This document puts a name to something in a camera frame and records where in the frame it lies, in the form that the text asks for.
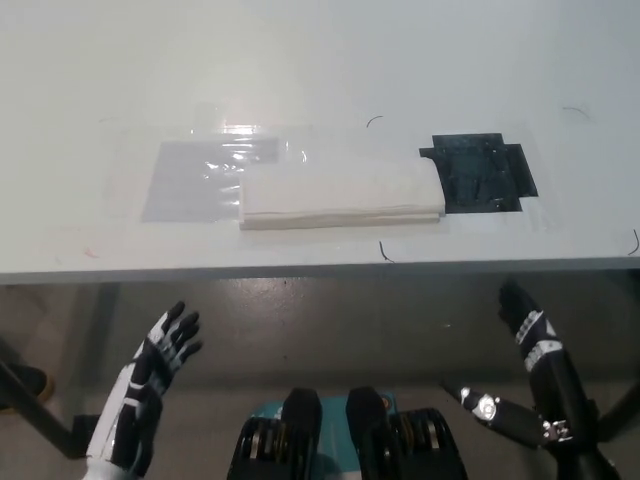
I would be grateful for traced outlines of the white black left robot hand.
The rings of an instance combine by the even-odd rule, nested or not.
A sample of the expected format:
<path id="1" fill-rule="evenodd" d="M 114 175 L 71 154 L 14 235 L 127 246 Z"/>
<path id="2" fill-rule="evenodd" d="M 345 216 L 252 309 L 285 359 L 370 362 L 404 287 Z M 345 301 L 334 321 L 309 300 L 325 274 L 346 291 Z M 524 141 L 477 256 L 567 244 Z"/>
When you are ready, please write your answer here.
<path id="1" fill-rule="evenodd" d="M 86 450 L 86 479 L 142 479 L 154 455 L 163 396 L 202 342 L 199 314 L 177 302 L 121 369 Z"/>

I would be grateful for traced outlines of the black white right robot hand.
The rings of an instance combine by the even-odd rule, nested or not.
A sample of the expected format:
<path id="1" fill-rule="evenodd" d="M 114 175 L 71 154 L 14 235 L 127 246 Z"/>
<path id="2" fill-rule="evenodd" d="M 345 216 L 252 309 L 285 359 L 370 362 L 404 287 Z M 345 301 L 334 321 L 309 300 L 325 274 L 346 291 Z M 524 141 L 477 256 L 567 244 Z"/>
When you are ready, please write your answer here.
<path id="1" fill-rule="evenodd" d="M 597 448 L 597 414 L 544 309 L 521 286 L 504 283 L 499 317 L 519 349 L 534 400 L 529 409 L 460 382 L 443 389 L 486 428 L 523 446 L 556 454 Z"/>

